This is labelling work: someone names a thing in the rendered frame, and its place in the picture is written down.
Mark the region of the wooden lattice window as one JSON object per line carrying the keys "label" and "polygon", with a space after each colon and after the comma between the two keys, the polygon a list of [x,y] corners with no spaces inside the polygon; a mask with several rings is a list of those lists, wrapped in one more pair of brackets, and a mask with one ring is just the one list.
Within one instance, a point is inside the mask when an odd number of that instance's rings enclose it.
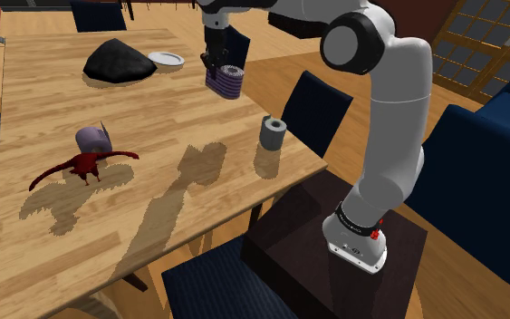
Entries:
{"label": "wooden lattice window", "polygon": [[434,83],[488,102],[510,81],[510,0],[459,0],[433,43]]}

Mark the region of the white plate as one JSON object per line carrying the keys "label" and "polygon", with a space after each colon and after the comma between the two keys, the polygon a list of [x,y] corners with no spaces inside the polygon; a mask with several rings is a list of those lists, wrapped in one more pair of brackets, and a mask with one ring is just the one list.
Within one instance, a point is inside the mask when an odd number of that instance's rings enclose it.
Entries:
{"label": "white plate", "polygon": [[148,58],[157,64],[166,66],[180,66],[185,63],[185,59],[178,54],[169,52],[152,52]]}

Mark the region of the red dragon figure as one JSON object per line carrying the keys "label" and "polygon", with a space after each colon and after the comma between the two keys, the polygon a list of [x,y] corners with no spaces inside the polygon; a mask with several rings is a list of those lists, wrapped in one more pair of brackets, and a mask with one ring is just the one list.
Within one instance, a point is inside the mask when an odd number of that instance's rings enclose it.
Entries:
{"label": "red dragon figure", "polygon": [[120,155],[127,156],[135,160],[138,160],[140,158],[140,156],[137,153],[129,151],[83,152],[65,161],[64,163],[61,163],[53,168],[46,170],[30,184],[28,190],[32,191],[40,181],[52,175],[53,173],[62,171],[64,169],[70,169],[71,174],[78,175],[85,182],[85,185],[89,186],[89,183],[87,181],[88,173],[91,173],[97,178],[98,181],[101,181],[99,178],[97,161]]}

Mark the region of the black mound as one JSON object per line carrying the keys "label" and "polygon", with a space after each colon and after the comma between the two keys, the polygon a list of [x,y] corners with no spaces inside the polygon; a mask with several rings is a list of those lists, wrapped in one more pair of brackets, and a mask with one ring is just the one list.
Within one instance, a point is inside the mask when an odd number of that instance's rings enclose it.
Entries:
{"label": "black mound", "polygon": [[151,76],[157,66],[147,56],[117,38],[102,43],[87,59],[83,72],[91,79],[125,83]]}

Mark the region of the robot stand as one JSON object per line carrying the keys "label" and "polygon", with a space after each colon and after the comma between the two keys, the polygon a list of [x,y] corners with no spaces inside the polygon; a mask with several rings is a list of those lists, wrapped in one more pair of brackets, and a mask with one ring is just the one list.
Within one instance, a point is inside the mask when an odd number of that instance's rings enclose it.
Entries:
{"label": "robot stand", "polygon": [[246,232],[241,257],[298,319],[404,319],[427,232],[389,211],[384,267],[371,275],[342,260],[322,223],[350,189],[328,170],[290,188]]}

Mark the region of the lavender paper roll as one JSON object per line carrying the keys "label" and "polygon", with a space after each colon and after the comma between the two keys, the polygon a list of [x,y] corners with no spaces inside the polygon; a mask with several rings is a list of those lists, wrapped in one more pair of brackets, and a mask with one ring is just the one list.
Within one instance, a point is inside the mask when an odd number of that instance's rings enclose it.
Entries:
{"label": "lavender paper roll", "polygon": [[109,133],[101,123],[101,128],[85,127],[78,130],[75,140],[81,153],[112,151]]}

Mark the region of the grey paper roll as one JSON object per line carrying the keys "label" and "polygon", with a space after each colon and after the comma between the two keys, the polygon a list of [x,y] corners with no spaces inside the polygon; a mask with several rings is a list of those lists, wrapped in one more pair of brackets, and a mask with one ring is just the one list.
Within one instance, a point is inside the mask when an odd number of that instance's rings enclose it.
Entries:
{"label": "grey paper roll", "polygon": [[262,119],[262,126],[259,134],[259,142],[261,146],[270,151],[281,149],[287,132],[287,124],[274,118],[271,114],[266,115]]}

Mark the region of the purple striped roll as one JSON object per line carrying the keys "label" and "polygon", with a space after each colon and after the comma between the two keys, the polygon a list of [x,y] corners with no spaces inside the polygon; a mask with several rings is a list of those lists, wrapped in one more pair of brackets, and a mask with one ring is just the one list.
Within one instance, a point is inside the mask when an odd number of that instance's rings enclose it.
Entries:
{"label": "purple striped roll", "polygon": [[216,69],[213,77],[207,70],[206,86],[226,99],[237,99],[240,96],[245,72],[234,65],[223,65]]}

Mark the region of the wooden dining table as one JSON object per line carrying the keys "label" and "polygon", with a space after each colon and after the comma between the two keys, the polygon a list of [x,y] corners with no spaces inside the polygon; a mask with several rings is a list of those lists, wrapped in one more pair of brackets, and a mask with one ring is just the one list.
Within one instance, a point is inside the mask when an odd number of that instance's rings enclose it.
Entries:
{"label": "wooden dining table", "polygon": [[[6,41],[0,129],[0,319],[39,319],[133,273],[326,166],[292,135],[259,146],[264,110],[226,100],[165,29],[115,37],[185,63],[128,85],[88,79],[87,58],[112,33],[11,36]],[[89,186],[70,169],[75,134],[109,133],[113,156]]]}

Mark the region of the dark blue sofa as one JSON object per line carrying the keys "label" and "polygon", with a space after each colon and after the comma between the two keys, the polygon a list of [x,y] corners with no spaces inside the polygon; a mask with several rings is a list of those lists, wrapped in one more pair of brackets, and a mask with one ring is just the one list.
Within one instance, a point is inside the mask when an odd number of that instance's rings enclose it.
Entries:
{"label": "dark blue sofa", "polygon": [[406,203],[510,285],[510,82],[477,111],[446,107]]}

